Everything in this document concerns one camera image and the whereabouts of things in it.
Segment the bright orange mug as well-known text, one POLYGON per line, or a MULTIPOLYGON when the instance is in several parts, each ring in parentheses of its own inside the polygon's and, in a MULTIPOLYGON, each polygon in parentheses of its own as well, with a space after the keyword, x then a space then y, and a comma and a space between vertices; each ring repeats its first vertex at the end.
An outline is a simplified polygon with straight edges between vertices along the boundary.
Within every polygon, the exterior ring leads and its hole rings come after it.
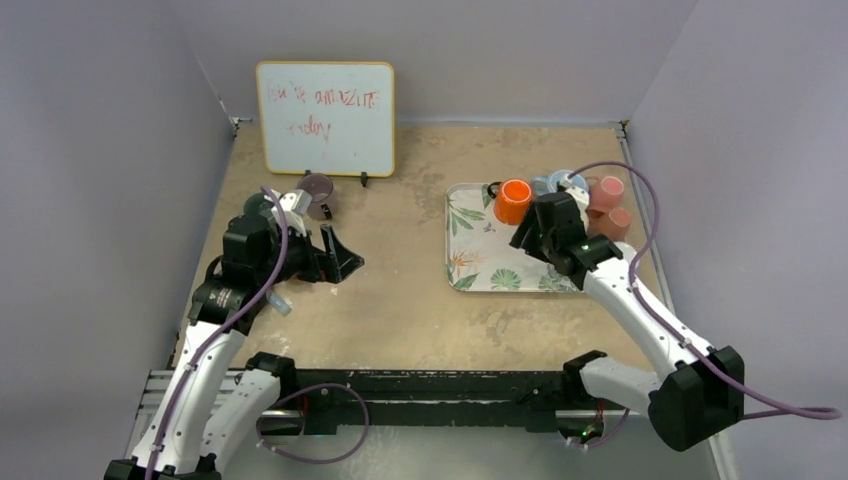
POLYGON ((495 218, 503 224, 516 226, 528 210, 533 190, 526 181, 513 178, 491 184, 489 195, 494 199, 495 218))

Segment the grey-green ceramic mug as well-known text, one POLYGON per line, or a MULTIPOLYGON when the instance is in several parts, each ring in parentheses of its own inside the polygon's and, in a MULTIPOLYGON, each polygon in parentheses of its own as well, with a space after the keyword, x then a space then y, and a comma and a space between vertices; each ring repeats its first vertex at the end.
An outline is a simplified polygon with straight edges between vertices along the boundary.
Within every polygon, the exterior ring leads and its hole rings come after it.
POLYGON ((274 202, 263 192, 251 195, 243 205, 245 215, 266 215, 274 207, 274 202))

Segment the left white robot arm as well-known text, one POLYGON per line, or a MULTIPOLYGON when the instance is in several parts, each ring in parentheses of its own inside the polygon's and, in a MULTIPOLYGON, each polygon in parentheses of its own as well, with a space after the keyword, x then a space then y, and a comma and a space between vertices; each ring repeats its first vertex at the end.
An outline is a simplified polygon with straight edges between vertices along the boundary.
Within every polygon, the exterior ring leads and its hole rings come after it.
POLYGON ((229 221, 222 253, 192 296, 183 352, 162 402, 133 453, 111 461, 105 478, 220 479, 260 414, 295 402, 293 360, 260 353, 234 394, 214 405, 272 286, 290 278, 338 284, 364 265, 332 226, 320 231, 324 246, 317 248, 292 214, 242 214, 229 221))

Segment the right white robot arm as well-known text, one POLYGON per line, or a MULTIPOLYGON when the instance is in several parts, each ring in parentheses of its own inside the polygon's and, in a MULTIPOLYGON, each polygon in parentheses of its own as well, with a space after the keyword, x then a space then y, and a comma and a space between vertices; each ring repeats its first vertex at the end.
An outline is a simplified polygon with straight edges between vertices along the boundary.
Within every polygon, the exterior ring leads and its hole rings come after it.
POLYGON ((631 275, 633 248, 589 236, 581 205, 569 193, 533 200, 510 241, 551 266, 603 306, 652 368, 624 365, 591 351, 563 366, 561 392, 576 407, 608 400, 646 417, 671 449, 682 452, 740 422, 745 364, 730 346, 717 349, 689 330, 631 275))

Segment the purple mug black handle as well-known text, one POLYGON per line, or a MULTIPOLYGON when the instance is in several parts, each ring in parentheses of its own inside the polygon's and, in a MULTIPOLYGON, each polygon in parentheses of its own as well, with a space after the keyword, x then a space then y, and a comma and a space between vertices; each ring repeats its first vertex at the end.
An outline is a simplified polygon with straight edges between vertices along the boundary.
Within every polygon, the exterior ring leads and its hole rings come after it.
POLYGON ((297 188, 311 196, 307 214, 319 221, 332 220, 338 209, 338 195, 332 179, 322 173, 309 173, 297 183, 297 188))

